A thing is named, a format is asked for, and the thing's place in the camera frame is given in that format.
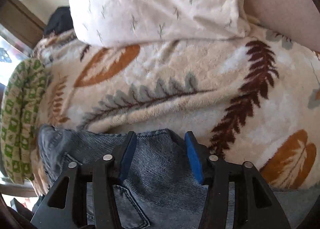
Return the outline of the brown wooden window frame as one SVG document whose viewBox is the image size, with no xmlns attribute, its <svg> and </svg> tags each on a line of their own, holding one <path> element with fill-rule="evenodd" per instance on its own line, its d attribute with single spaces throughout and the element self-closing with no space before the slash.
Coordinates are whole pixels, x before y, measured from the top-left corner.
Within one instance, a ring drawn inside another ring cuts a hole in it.
<svg viewBox="0 0 320 229">
<path fill-rule="evenodd" d="M 19 0 L 5 1 L 1 7 L 1 25 L 29 48 L 42 39 L 46 26 Z"/>
</svg>

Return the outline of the blue denim pants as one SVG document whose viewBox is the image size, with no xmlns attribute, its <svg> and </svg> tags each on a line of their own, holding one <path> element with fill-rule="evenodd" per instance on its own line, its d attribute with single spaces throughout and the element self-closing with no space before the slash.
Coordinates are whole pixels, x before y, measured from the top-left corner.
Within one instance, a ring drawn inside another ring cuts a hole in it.
<svg viewBox="0 0 320 229">
<path fill-rule="evenodd" d="M 42 126 L 37 142 L 44 170 L 54 183 L 70 162 L 97 161 L 124 140 L 122 134 Z M 137 135 L 128 177 L 114 193 L 124 228 L 197 228 L 207 187 L 191 173 L 184 140 L 163 129 Z"/>
</svg>

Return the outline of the pink padded headboard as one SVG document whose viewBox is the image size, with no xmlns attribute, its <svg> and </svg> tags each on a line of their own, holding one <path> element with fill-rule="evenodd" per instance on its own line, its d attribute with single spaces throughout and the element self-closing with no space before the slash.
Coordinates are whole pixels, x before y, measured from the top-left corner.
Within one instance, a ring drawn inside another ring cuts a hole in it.
<svg viewBox="0 0 320 229">
<path fill-rule="evenodd" d="M 319 10 L 312 0 L 245 0 L 244 8 L 265 27 L 319 51 Z"/>
</svg>

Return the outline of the black cloth on bed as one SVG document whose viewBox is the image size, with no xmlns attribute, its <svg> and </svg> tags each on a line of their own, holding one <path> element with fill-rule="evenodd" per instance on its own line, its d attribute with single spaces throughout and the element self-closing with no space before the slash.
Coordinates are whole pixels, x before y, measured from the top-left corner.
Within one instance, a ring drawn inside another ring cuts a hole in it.
<svg viewBox="0 0 320 229">
<path fill-rule="evenodd" d="M 50 16 L 48 24 L 44 28 L 43 36 L 58 35 L 73 28 L 70 7 L 58 7 Z"/>
</svg>

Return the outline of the cream leaf-print fleece blanket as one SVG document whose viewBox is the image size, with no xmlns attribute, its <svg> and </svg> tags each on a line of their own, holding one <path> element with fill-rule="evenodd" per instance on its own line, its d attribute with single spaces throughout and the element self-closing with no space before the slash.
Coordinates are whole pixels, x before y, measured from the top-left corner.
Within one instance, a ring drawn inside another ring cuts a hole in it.
<svg viewBox="0 0 320 229">
<path fill-rule="evenodd" d="M 93 133 L 191 130 L 231 163 L 251 161 L 273 187 L 319 185 L 319 52 L 252 25 L 227 41 L 123 48 L 42 39 L 48 77 L 39 124 Z"/>
</svg>

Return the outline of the green checkered rolled quilt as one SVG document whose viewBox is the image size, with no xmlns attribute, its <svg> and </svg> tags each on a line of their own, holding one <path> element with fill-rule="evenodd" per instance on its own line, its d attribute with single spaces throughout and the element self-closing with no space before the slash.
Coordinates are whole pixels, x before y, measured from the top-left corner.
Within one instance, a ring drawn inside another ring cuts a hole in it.
<svg viewBox="0 0 320 229">
<path fill-rule="evenodd" d="M 25 59 L 14 69 L 1 105 L 1 153 L 5 171 L 16 184 L 33 180 L 30 153 L 35 147 L 36 119 L 47 84 L 38 59 Z"/>
</svg>

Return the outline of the white patterned pillow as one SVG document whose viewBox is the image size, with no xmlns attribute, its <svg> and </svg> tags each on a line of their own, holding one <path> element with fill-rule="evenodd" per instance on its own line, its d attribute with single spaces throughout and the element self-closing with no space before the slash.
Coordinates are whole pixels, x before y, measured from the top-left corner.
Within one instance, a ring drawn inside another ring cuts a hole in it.
<svg viewBox="0 0 320 229">
<path fill-rule="evenodd" d="M 248 35 L 244 0 L 69 0 L 76 36 L 103 47 Z"/>
</svg>

